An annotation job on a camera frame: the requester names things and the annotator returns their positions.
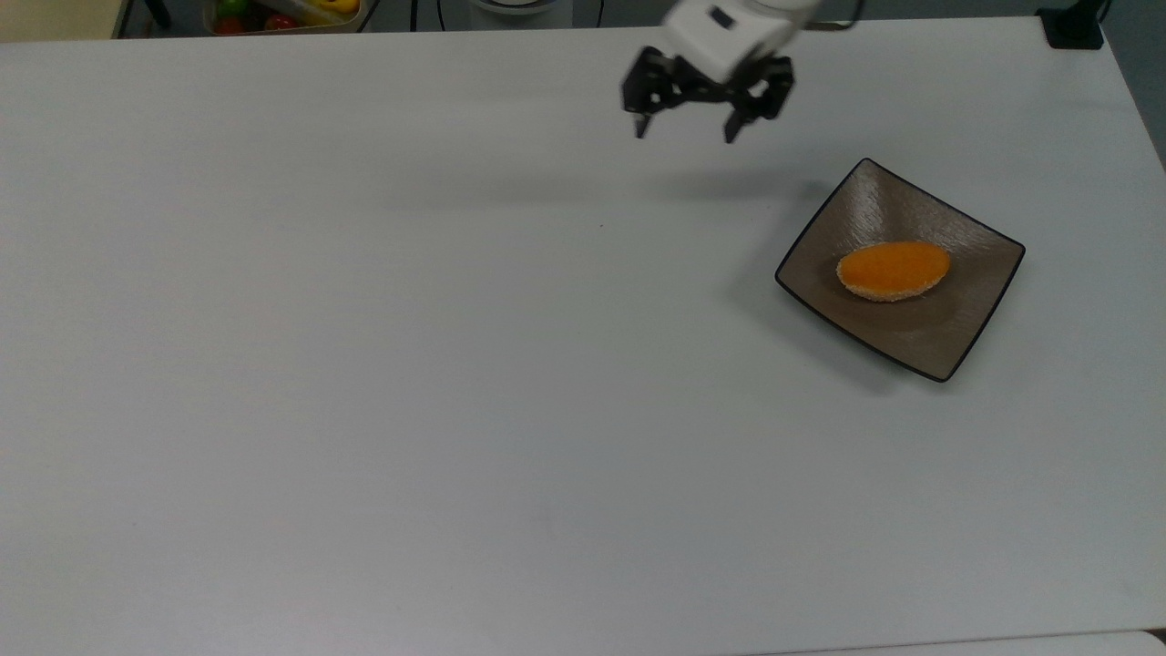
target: cable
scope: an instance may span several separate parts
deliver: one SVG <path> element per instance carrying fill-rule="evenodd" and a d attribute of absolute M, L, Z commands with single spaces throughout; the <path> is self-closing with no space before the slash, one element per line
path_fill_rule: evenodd
<path fill-rule="evenodd" d="M 858 24 L 858 21 L 863 17 L 863 8 L 866 6 L 866 0 L 857 0 L 855 2 L 855 13 L 850 14 L 850 22 L 842 26 L 842 29 L 850 29 Z"/>
<path fill-rule="evenodd" d="M 372 15 L 377 13 L 377 7 L 380 6 L 380 0 L 372 0 L 372 5 L 368 7 L 368 12 L 365 14 L 365 21 L 360 23 L 357 31 L 364 31 L 364 28 L 368 27 L 368 21 L 372 20 Z"/>
<path fill-rule="evenodd" d="M 121 12 L 118 14 L 118 38 L 126 37 L 126 28 L 129 26 L 129 10 L 134 7 L 134 0 L 129 0 L 121 6 Z"/>
<path fill-rule="evenodd" d="M 858 24 L 858 21 L 862 20 L 864 7 L 866 7 L 866 0 L 856 0 L 855 13 L 850 14 L 850 22 L 848 23 L 808 22 L 802 29 L 809 31 L 842 31 L 844 29 L 850 29 Z"/>

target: orange food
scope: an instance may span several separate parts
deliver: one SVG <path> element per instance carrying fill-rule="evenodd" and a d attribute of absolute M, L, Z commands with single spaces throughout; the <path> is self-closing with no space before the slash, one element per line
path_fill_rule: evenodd
<path fill-rule="evenodd" d="M 900 301 L 934 287 L 951 268 L 947 251 L 927 241 L 887 241 L 838 260 L 838 280 L 872 301 Z"/>

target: square plate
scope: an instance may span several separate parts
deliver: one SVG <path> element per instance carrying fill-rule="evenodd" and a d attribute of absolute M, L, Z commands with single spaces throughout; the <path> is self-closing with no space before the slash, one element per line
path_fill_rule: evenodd
<path fill-rule="evenodd" d="M 922 295 L 872 302 L 838 281 L 835 268 L 843 255 L 906 240 L 930 241 L 951 255 L 948 274 Z M 1024 253 L 1016 239 L 864 158 L 802 230 L 777 278 L 843 333 L 942 383 L 976 344 Z"/>

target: white table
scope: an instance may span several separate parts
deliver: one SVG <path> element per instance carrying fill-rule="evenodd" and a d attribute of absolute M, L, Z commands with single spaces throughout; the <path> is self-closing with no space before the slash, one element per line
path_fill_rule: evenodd
<path fill-rule="evenodd" d="M 697 656 L 1166 625 L 1166 177 L 1034 19 L 0 47 L 6 654 Z M 773 270 L 871 156 L 1028 246 L 940 386 Z"/>
<path fill-rule="evenodd" d="M 1166 656 L 1166 647 L 1146 633 L 1112 633 L 849 649 L 835 656 Z"/>

